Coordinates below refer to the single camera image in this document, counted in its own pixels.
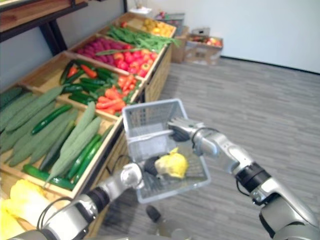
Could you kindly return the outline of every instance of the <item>wooden produce display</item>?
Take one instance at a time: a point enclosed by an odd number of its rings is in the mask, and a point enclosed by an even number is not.
[[[145,87],[146,102],[157,101],[161,95],[170,71],[172,47],[173,46],[171,44],[167,48],[159,66],[156,68],[156,71],[153,74],[152,79],[147,83],[147,86]]]
[[[152,18],[144,17],[139,14],[132,12],[127,12],[124,15],[117,18],[114,22],[116,26],[126,25],[133,31],[143,31],[146,33],[151,33],[157,36],[163,36],[172,38],[177,30],[175,26],[169,25],[167,23],[156,21]]]
[[[64,103],[64,101],[58,99],[56,101],[56,107],[60,106],[63,103]],[[81,116],[84,112],[84,109],[78,105],[74,105],[73,108],[78,109],[78,116],[76,119],[76,124],[77,124],[78,120],[81,118]],[[56,186],[54,184],[48,183],[46,185],[45,189],[49,193],[49,198],[48,198],[49,200],[53,201],[54,199],[59,198],[59,197],[63,197],[63,196],[68,196],[68,197],[74,198],[82,190],[84,184],[86,183],[88,176],[91,174],[95,165],[100,160],[100,157],[104,154],[104,150],[105,150],[106,146],[110,143],[113,134],[117,131],[117,129],[122,124],[121,118],[115,120],[112,118],[101,116],[101,119],[102,119],[102,121],[101,121],[99,130],[98,130],[98,133],[100,135],[102,135],[111,125],[113,125],[113,127],[112,127],[111,131],[109,132],[109,134],[107,135],[107,137],[104,139],[99,150],[96,152],[94,158],[92,159],[90,164],[87,166],[86,170],[84,171],[81,178],[79,179],[79,181],[77,182],[77,184],[75,185],[75,187],[72,190],[65,189],[65,188]],[[10,149],[8,151],[3,152],[0,155],[0,159],[1,159],[1,165],[0,165],[1,188],[4,190],[4,192],[8,195],[10,193],[11,186],[18,179],[26,179],[34,184],[37,184],[39,186],[43,186],[45,183],[44,181],[22,172],[23,166],[25,164],[29,163],[30,157],[28,157],[27,159],[23,160],[22,162],[20,162],[19,164],[17,164],[16,166],[13,166],[13,167],[10,167],[7,164],[3,163],[3,160],[6,160],[12,154],[12,151],[13,150]],[[34,163],[33,166],[38,168],[39,165],[41,164],[42,160],[43,160],[43,157],[39,161]]]
[[[51,60],[40,66],[35,71],[31,72],[27,76],[25,76],[21,81],[20,85],[23,85],[24,87],[30,89],[33,92],[38,93],[46,93],[48,90],[50,90],[53,87],[57,87],[60,85],[59,80],[61,77],[61,74],[63,73],[64,69],[66,68],[66,65],[71,61],[77,58],[77,55],[72,54],[70,52],[62,52],[55,57],[53,57]],[[93,62],[93,65],[95,67],[102,67],[101,65],[96,64]],[[120,73],[125,76],[129,75],[128,73]],[[137,99],[138,95],[141,93],[142,88],[144,86],[145,82],[141,82],[140,87],[138,90],[135,91],[135,93],[131,97],[131,101],[133,102],[135,99]],[[61,94],[58,96],[58,100],[63,101],[65,103],[73,104],[75,106],[78,106],[81,109],[87,108],[86,105],[73,101],[69,99],[70,93]],[[117,121],[119,117],[106,113],[101,110],[96,110],[96,113],[99,116],[102,116],[108,120],[111,121]]]
[[[111,37],[108,37],[106,35],[103,35],[103,34],[100,34],[100,33],[96,33],[95,35],[92,35],[90,37],[88,37],[87,39],[83,40],[82,42],[76,44],[75,46],[73,46],[72,48],[69,49],[69,51],[71,51],[72,53],[75,54],[75,56],[79,59],[82,59],[82,60],[85,60],[85,61],[88,61],[90,63],[93,63],[93,64],[96,64],[97,66],[100,66],[100,67],[103,67],[103,68],[106,68],[106,69],[109,69],[111,71],[114,71],[115,73],[119,73],[121,75],[128,75],[129,72],[125,71],[125,70],[122,70],[120,68],[117,68],[115,66],[112,66],[110,64],[107,64],[107,63],[104,63],[100,60],[96,60],[96,59],[93,59],[91,57],[88,57],[88,56],[85,56],[85,55],[82,55],[82,54],[79,54],[77,53],[77,51],[79,49],[83,49],[86,45],[88,45],[89,43],[92,43],[93,41],[95,41],[96,39],[98,38],[105,38],[107,40],[112,40]],[[153,70],[155,69],[155,66],[157,65],[157,63],[159,62],[163,52],[165,51],[165,48],[163,48],[157,55],[156,59],[153,61],[152,65],[151,65],[151,68],[148,70],[147,74],[144,76],[144,77],[141,77],[139,75],[137,75],[135,78],[138,79],[138,80],[141,80],[141,81],[146,81],[150,78],[150,75],[152,74]]]

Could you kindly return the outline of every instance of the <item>long green cucumber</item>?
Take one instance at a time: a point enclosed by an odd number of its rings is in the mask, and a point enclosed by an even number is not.
[[[27,121],[25,124],[23,124],[17,130],[15,130],[12,134],[7,135],[7,137],[5,137],[5,139],[2,139],[2,141],[0,142],[0,144],[1,144],[0,153],[3,153],[5,151],[11,149],[15,145],[15,143],[19,139],[21,139],[25,134],[30,135],[30,138],[31,138],[31,129],[35,126],[35,124],[37,124],[38,121],[40,121],[45,116],[47,116],[52,111],[52,109],[54,109],[54,107],[55,107],[55,102],[53,101],[49,105],[44,107],[35,116],[33,116],[29,121]]]
[[[14,153],[12,157],[6,160],[9,161],[9,166],[14,167],[15,165],[21,163],[23,160],[28,158],[36,148],[41,147],[42,141],[54,131],[58,125],[67,120],[69,117],[69,113],[65,112],[58,116],[55,120],[53,120],[45,129],[43,129],[39,134],[34,135],[30,141],[28,141],[17,153]]]
[[[66,129],[66,127],[75,123],[78,111],[71,113],[65,121],[61,122],[55,129],[53,129],[50,134],[41,142],[41,147],[38,147],[31,155],[30,164],[34,164],[40,160],[55,144],[59,136]]]
[[[12,87],[9,90],[0,94],[0,109],[10,103],[13,99],[15,99],[22,92],[22,88]]]
[[[18,115],[19,112],[21,112],[28,104],[30,104],[36,98],[37,97],[35,95],[32,95],[31,92],[28,92],[23,96],[19,97],[8,107],[3,109],[3,111],[1,111],[0,113],[0,131],[5,129],[10,124],[11,119]]]
[[[45,94],[39,96],[35,101],[23,108],[18,114],[16,114],[7,125],[7,131],[13,131],[27,122],[37,112],[43,109],[46,105],[52,102],[57,96],[59,96],[63,90],[63,86],[57,86],[51,88]]]
[[[54,177],[61,176],[68,172],[76,157],[80,154],[82,149],[85,148],[85,146],[91,141],[91,139],[99,130],[100,123],[101,118],[96,117],[89,125],[86,126],[86,128],[78,135],[78,137],[68,148],[66,148],[65,150],[61,149],[60,157],[52,166],[50,176],[45,181],[44,185],[46,185],[46,183],[48,183]]]
[[[74,129],[74,124],[69,124],[66,126],[63,133],[60,135],[58,140],[54,143],[54,145],[50,148],[50,151],[47,153],[43,161],[41,162],[41,165],[39,166],[39,170],[41,171],[47,171],[59,158],[60,155],[60,149],[68,136],[70,135],[71,131]]]
[[[92,121],[95,116],[96,105],[94,102],[90,102],[87,109],[84,111],[81,119],[78,121],[77,125],[69,135],[69,137],[64,142],[61,152],[67,150],[78,136],[85,130],[86,126]]]

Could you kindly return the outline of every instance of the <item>cardboard box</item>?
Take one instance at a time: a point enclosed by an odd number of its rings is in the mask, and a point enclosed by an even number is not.
[[[172,44],[172,56],[171,62],[181,64],[184,61],[185,56],[185,47],[188,40],[188,32],[189,27],[183,26],[182,34],[180,36],[176,36],[175,39],[180,40],[180,46]]]
[[[223,39],[219,37],[210,38],[220,41],[222,46],[208,45],[206,43],[188,40],[185,45],[184,61],[194,64],[216,65],[223,49]]]

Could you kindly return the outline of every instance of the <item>yellow vegetable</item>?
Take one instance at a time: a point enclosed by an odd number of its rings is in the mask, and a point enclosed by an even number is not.
[[[2,200],[0,200],[0,207],[0,240],[6,240],[22,234],[25,230],[20,226],[17,220],[7,212],[7,210],[4,208]]]
[[[21,179],[11,187],[10,199],[4,200],[2,204],[11,215],[37,226],[41,212],[50,202],[44,197],[44,191],[40,186]],[[56,211],[55,207],[51,207],[45,215],[46,219]]]
[[[159,174],[168,174],[171,177],[182,179],[189,165],[187,159],[178,153],[178,147],[176,147],[169,155],[162,156],[155,161],[154,166]]]

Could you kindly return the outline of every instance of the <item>wooden crate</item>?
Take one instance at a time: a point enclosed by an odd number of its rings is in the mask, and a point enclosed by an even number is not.
[[[75,0],[75,4],[87,0]],[[71,7],[70,0],[41,0],[4,11],[0,15],[0,32],[25,24],[43,16]]]
[[[132,30],[134,32],[136,32],[136,31],[146,32],[146,31],[142,30],[142,27],[143,27],[146,19],[149,19],[150,21],[154,21],[154,19],[152,19],[152,18],[144,17],[142,15],[135,14],[132,12],[127,12],[127,13],[123,14],[122,16],[118,17],[116,20],[114,20],[112,22],[112,24],[119,27],[119,26],[121,26],[121,23],[126,22],[127,27],[130,30]],[[171,32],[170,36],[168,36],[169,38],[172,38],[175,35],[177,28],[175,26],[169,25],[164,22],[163,22],[163,24],[170,26],[172,28],[172,32]],[[105,34],[106,31],[108,31],[108,27],[101,29],[99,31],[99,33]]]
[[[73,53],[73,54],[75,55],[75,57],[78,58],[78,59],[82,59],[82,60],[88,61],[88,62],[90,62],[90,63],[93,63],[93,64],[97,65],[97,66],[100,66],[100,67],[109,69],[109,70],[111,70],[111,71],[114,71],[115,73],[119,73],[119,74],[126,75],[126,76],[129,75],[129,72],[127,72],[127,71],[124,71],[124,70],[122,70],[122,69],[119,69],[119,68],[117,68],[117,67],[111,66],[111,65],[106,64],[106,63],[104,63],[104,62],[101,62],[101,61],[92,59],[92,58],[90,58],[90,57],[86,57],[86,56],[84,56],[84,55],[81,55],[81,54],[76,53],[76,51],[77,51],[78,49],[83,48],[86,44],[94,41],[96,38],[99,38],[99,37],[103,37],[103,38],[106,38],[106,39],[113,39],[113,38],[108,37],[108,36],[106,36],[106,35],[96,33],[96,34],[94,34],[94,35],[86,38],[85,40],[81,41],[80,43],[74,45],[73,47],[71,47],[71,48],[69,49],[69,51],[71,51],[71,53]],[[143,82],[147,81],[147,80],[150,78],[150,75],[151,75],[153,69],[155,68],[155,66],[156,66],[157,63],[159,62],[159,60],[160,60],[162,54],[164,53],[164,51],[165,51],[165,48],[163,48],[163,49],[159,52],[158,57],[157,57],[157,58],[155,59],[155,61],[153,62],[150,70],[148,71],[148,73],[146,74],[145,77],[136,76],[135,78],[138,79],[138,80],[141,80],[141,81],[143,81]]]
[[[145,87],[146,102],[153,102],[159,99],[169,74],[171,55],[172,44],[168,47],[159,67],[155,71],[150,82]]]
[[[69,61],[76,58],[77,56],[70,52],[67,52],[67,51],[62,52],[57,56],[53,57],[52,59],[50,59],[41,67],[37,68],[35,71],[25,76],[19,82],[19,84],[30,89],[33,92],[46,93],[49,89],[60,85],[59,79],[66,65],[68,64]],[[143,90],[144,84],[145,84],[144,82],[141,82],[140,88],[133,94],[131,101],[134,101],[135,99],[137,99],[137,97]],[[82,110],[87,108],[87,105],[84,105],[82,103],[69,99],[68,98],[69,95],[70,93],[62,94],[58,96],[57,99],[65,103],[77,106]],[[119,119],[119,117],[112,114],[108,114],[101,110],[96,110],[96,113],[99,116],[107,118],[110,121],[117,121]]]
[[[57,100],[57,106],[62,104],[63,101],[61,100]],[[79,118],[81,118],[81,115],[83,114],[83,109],[79,108],[79,106],[74,105],[74,108],[78,109],[78,117],[77,117],[77,121]],[[73,190],[68,190],[68,189],[64,189],[61,188],[59,186],[53,185],[53,184],[48,184],[46,186],[46,191],[48,193],[52,193],[54,194],[54,198],[55,197],[62,197],[62,196],[68,196],[71,198],[74,198],[79,191],[82,189],[83,185],[86,184],[86,181],[88,180],[88,176],[92,173],[93,169],[96,167],[96,165],[98,164],[98,161],[100,160],[100,157],[103,155],[104,150],[106,148],[106,146],[108,144],[110,144],[111,139],[114,135],[114,133],[116,131],[118,131],[119,127],[122,126],[122,118],[118,118],[118,120],[114,120],[114,119],[110,119],[110,118],[106,118],[102,116],[102,121],[100,124],[100,129],[98,131],[99,134],[103,134],[105,132],[105,130],[110,126],[110,125],[114,125],[112,130],[110,131],[110,133],[108,134],[108,136],[106,137],[106,139],[103,141],[101,147],[99,148],[99,150],[97,151],[97,153],[95,154],[94,158],[92,159],[92,161],[90,162],[90,164],[88,165],[88,167],[86,168],[85,172],[83,173],[82,177],[79,179],[78,183],[75,185]],[[0,155],[0,159],[5,160],[8,158],[8,156],[10,156],[12,153],[12,149],[9,151],[6,151],[4,153],[2,153]],[[2,178],[2,184],[5,184],[4,189],[6,191],[4,191],[7,195],[10,194],[10,188],[11,186],[15,183],[15,181],[13,182],[14,179],[26,179],[29,180],[30,182],[37,184],[39,186],[43,186],[44,185],[44,181],[37,179],[35,177],[32,177],[28,174],[25,174],[23,172],[21,172],[23,166],[25,164],[27,164],[29,162],[30,158],[25,159],[24,161],[22,161],[21,163],[19,163],[18,165],[16,165],[15,167],[10,167],[6,164],[1,163],[0,165],[0,170],[1,170],[1,178]],[[38,167],[42,162],[42,159],[39,160],[38,162],[36,162],[34,164],[35,167]],[[7,180],[6,176],[15,176],[15,178],[9,178],[11,180]]]

